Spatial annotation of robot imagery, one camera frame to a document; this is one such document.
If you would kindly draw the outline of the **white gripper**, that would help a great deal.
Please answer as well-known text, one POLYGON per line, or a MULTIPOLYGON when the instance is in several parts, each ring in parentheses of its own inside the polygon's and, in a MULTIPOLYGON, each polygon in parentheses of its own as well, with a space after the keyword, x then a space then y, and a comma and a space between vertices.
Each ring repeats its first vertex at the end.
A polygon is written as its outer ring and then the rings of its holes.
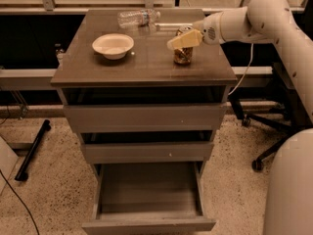
POLYGON ((193 23, 193 28, 186 31, 178 30, 176 35, 167 41, 169 50, 197 47, 203 41, 208 45, 223 44, 221 33, 222 13, 214 13, 193 23))

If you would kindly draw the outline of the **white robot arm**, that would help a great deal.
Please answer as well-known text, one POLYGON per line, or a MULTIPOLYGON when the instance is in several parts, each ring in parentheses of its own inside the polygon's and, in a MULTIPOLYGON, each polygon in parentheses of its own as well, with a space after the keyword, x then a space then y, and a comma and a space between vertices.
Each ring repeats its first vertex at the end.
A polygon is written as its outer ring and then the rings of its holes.
MULTIPOLYGON (((271 43, 305 115, 313 121, 313 42, 296 24, 287 0, 250 0, 214 13, 167 42, 176 50, 240 41, 271 43)), ((313 128, 288 137, 271 165, 262 235, 313 235, 313 128)))

